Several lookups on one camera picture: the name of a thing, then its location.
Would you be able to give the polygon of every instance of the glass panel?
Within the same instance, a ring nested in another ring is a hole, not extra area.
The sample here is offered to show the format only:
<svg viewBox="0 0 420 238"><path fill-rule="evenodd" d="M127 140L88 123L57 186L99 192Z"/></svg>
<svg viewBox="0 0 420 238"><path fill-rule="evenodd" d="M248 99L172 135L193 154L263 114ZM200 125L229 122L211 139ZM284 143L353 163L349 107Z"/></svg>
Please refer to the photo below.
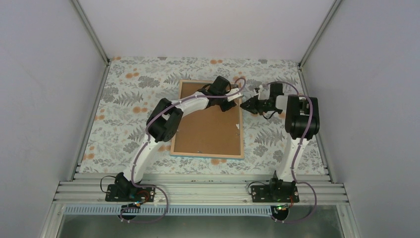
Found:
<svg viewBox="0 0 420 238"><path fill-rule="evenodd" d="M290 209L288 220L305 216L309 206ZM135 219L155 217L138 216ZM65 215L61 238L339 238L343 237L336 206L318 206L308 220L285 225L268 217L167 216L154 224L122 223L117 216Z"/></svg>

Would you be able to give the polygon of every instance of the cable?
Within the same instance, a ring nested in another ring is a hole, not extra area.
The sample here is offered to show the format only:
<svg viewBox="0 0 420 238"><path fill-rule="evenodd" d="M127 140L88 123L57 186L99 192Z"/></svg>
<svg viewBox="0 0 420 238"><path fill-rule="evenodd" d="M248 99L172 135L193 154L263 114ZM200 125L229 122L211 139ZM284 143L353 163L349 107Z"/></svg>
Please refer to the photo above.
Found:
<svg viewBox="0 0 420 238"><path fill-rule="evenodd" d="M293 207L293 204L295 204L295 202L293 201L293 197L292 196L289 196L290 197L290 206L289 206L289 208L291 208L291 207Z"/></svg>
<svg viewBox="0 0 420 238"><path fill-rule="evenodd" d="M260 182L260 181L254 181L254 182L251 182L251 183L248 185L248 187L247 187L247 192L248 192L248 194L249 194L249 195L252 195L252 193L250 193L250 192L249 192L249 187L251 186L251 184L254 184L254 183L257 183L257 182L258 182L258 183L261 183L262 185L266 185L265 183Z"/></svg>
<svg viewBox="0 0 420 238"><path fill-rule="evenodd" d="M317 201L318 201L317 200L317 197L316 197L316 192L315 192L314 187L312 187L312 185L310 185L308 182L298 181L296 179L295 171L294 171L294 169L295 169L295 162L296 162L296 159L298 158L299 151L301 150L302 142L305 139L306 134L308 133L309 127L311 126L312 115L314 113L314 109L313 109L313 105L312 105L311 99L308 96L306 96L306 95L299 95L298 89L293 84L288 83L288 82L283 82L283 81L275 81L275 82L268 83L267 85L270 85L270 84L273 84L273 83L284 83L284 84L287 84L287 85L291 86L296 91L297 96L306 98L306 100L309 103L309 119L308 119L308 124L306 125L306 128L305 128L305 130L304 130L304 132L302 134L302 138L299 141L298 148L296 149L296 153L293 156L292 166L290 167L290 170L292 171L293 180L297 184L306 184L312 190L312 192L314 193L314 197L315 197L315 203L314 203L314 208L311 210L311 212L307 216L305 216L303 218L300 218L300 219L297 219L297 220L294 220L294 221L281 221L282 223L285 223L285 224L295 224L295 223L299 223L299 222L302 222L302 221L310 218L314 214L314 212L316 210L316 205L317 205ZM275 219L273 216L271 216L271 218L274 220L274 222L277 222L277 219Z"/></svg>
<svg viewBox="0 0 420 238"><path fill-rule="evenodd" d="M144 203L146 203L149 200L149 197L150 197L149 192L147 192L146 190L141 190L140 192L137 193L137 195L139 195L140 193L145 194L145 201L144 201Z"/></svg>
<svg viewBox="0 0 420 238"><path fill-rule="evenodd" d="M178 101L178 102L176 102L176 103L173 103L172 105L170 105L169 107L167 107L167 108L165 108L164 110L162 110L160 113L158 113L154 118L152 118L151 120L150 120L150 122L146 125L146 135L147 135L147 142L145 142L144 143L144 145L140 148L140 150L139 150L139 152L137 153L137 155L136 155L136 158L134 159L134 162L133 162L133 167L131 168L131 183L133 184L133 186L135 186L135 187L138 187L138 188L147 188L147 187L150 187L150 188L155 188L155 189L157 189L157 190L159 190L159 191L161 191L162 192L162 194L165 196L165 200L166 200L166 207L165 207L165 211L163 212L163 214L161 215L161 216L159 216L158 218L156 218L156 219L154 219L154 220L150 220L150 221L131 221L131 223L137 223L137 224L148 224L148 223L154 223L154 222L157 222L157 221L159 221L159 220L161 220L167 213L168 213L168 209L169 209L169 199L168 199L168 196L166 195L166 193L165 193L165 191L163 191L160 187L158 187L158 186L156 186L156 185L141 185L141 184L136 184L136 183L134 183L134 168L136 167L136 163L137 163L137 160L139 159L139 157L140 157L140 154L142 153L142 151L144 150L144 148L150 143L150 139L151 139L151 136L150 136L150 133L149 133L149 127L160 117L160 116L162 116L164 113L166 113L167 111L169 111L170 109L172 109L173 107L176 107L176 106L178 106L179 104L181 104L181 103L184 103L184 102L186 102L186 101L188 101L188 100L191 100L191 99L194 99L194 98L228 98L228 97L231 97L231 96L234 96L234 95L236 95L236 94L239 94L242 90L244 90L244 88L245 88L245 85L246 85L246 79L244 78L244 77L240 77L240 78L238 78L238 79L236 79L235 80L235 84L236 84L236 82L238 82L239 80L243 80L244 81L244 85L242 85L242 87L237 91L237 92L235 92L235 93L232 93L232 94L229 94L229 95L222 95L222 96L210 96L210 95L191 95L191 96L189 96L189 97L186 97L186 98L184 98L184 99L182 99L182 100L180 100L180 101ZM124 208L124 209L122 209L121 210L121 212L120 212L120 215L119 215L119 217L120 217L120 219L121 219L121 221L126 221L126 222L129 222L130 223L130 220L127 220L127 219L124 219L123 217L122 217L122 214L126 211L126 210L128 210L128 209L131 209L131 208Z"/></svg>
<svg viewBox="0 0 420 238"><path fill-rule="evenodd" d="M115 176L111 176L111 175L104 176L104 177L102 177L101 181L99 182L99 186L101 186L101 191L102 191L102 192L104 192L104 193L106 193L106 194L108 194L108 192L105 192L105 191L102 189L102 180L103 180L103 179L105 179L106 177L112 177L112 178L114 178L114 179L115 179Z"/></svg>
<svg viewBox="0 0 420 238"><path fill-rule="evenodd" d="M208 83L208 84L204 85L202 88L207 88L207 87L209 87L210 85L211 85L211 83Z"/></svg>
<svg viewBox="0 0 420 238"><path fill-rule="evenodd" d="M266 120L269 120L270 118L272 118L273 117L273 115L276 113L276 111L274 111L271 115L270 115L270 117L268 117L268 118L266 118L264 115L262 116L263 118L265 118Z"/></svg>

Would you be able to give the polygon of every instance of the table surface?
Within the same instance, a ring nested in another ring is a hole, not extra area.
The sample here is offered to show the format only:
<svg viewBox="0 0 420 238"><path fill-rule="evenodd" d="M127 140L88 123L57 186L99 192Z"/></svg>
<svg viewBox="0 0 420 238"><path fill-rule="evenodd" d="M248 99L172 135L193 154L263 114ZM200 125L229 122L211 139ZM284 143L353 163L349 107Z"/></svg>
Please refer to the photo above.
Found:
<svg viewBox="0 0 420 238"><path fill-rule="evenodd" d="M272 81L287 81L300 92L297 64L288 60L116 57L106 79L81 173L119 173L130 163L143 138L146 120L161 98L178 98L181 79L215 80L223 76L247 80L244 100L253 89ZM285 94L294 93L289 86ZM283 158L287 133L285 114L270 120L243 112L245 159L170 156L170 142L159 148L146 173L272 174ZM324 174L318 144L309 142L298 174Z"/></svg>

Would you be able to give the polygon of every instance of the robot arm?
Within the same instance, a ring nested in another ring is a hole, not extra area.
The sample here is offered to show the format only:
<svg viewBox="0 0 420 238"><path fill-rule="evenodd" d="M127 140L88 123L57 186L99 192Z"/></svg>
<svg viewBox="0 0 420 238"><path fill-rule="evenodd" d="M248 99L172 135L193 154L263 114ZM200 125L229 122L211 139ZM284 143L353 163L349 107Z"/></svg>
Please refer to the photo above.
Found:
<svg viewBox="0 0 420 238"><path fill-rule="evenodd" d="M319 131L317 98L309 97L312 103L312 113L310 113L308 99L305 96L285 96L282 83L270 85L268 99L261 100L262 90L262 86L256 88L255 96L242 103L241 108L260 115L270 111L279 114L285 111L285 129L288 137L283 159L276 168L273 178L270 179L269 185L251 187L253 202L290 202L291 200L299 202L294 173L309 140ZM310 116L312 116L311 122L305 134Z"/></svg>
<svg viewBox="0 0 420 238"><path fill-rule="evenodd" d="M193 94L193 96L200 96L200 95L204 95L202 92L195 92ZM203 110L206 109L209 105L209 99L205 98L205 97L197 97L194 98L192 100L186 101L185 103L181 103L177 106L175 106L175 110L173 110L173 113L176 113L176 115L179 118L183 118L195 111L198 110ZM165 130L170 130L171 132L169 132L169 139L172 138L174 132L177 130L179 122L172 122L169 121L171 120L171 116L166 116L167 119L167 123L169 123L167 126L169 128L165 128ZM136 152L136 156L139 155L139 158L137 159L137 161L135 162L135 157L132 159L130 165L123 171L124 173L124 177L128 180L131 181L131 174L132 174L132 169L133 169L133 165L135 163L134 166L134 175L133 175L133 181L134 183L140 182L143 178L143 174L146 170L146 167L149 165L149 161L151 160L152 156L155 154L156 150L158 150L158 148L165 142L168 141L168 139L158 139L156 137L153 137L152 140L148 140L148 135L145 134L142 144L140 145L139 150Z"/></svg>
<svg viewBox="0 0 420 238"><path fill-rule="evenodd" d="M229 85L230 82L227 79L219 76L212 84L206 85L209 86L208 89L205 86L186 98L174 101L161 99L147 120L148 134L145 134L130 165L117 174L114 184L108 186L105 200L137 200L136 195L141 192L141 189L135 187L132 182L139 183L142 180L146 167L156 150L175 135L183 117L215 105L220 106L223 112L236 106L233 100L241 98L242 94L235 85L227 92L226 88Z"/></svg>

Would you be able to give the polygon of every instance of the wooden frame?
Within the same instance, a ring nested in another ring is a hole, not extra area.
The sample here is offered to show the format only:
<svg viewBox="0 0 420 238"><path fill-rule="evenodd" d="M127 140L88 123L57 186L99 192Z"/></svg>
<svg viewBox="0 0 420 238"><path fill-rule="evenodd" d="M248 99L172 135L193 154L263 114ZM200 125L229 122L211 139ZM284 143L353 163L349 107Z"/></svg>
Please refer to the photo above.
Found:
<svg viewBox="0 0 420 238"><path fill-rule="evenodd" d="M182 91L183 83L208 84L208 83L213 83L213 81L182 79L179 82L179 95L178 95L179 98L181 98L181 91ZM239 106L242 103L242 100L238 99L236 103ZM244 153L244 128L243 128L242 110L239 110L239 146L240 146L240 154L239 155L175 152L175 141L176 141L176 134L173 137L173 139L171 140L171 149L170 149L170 155L171 156L207 157L207 158L219 158L219 159L244 159L244 157L245 157L245 153Z"/></svg>

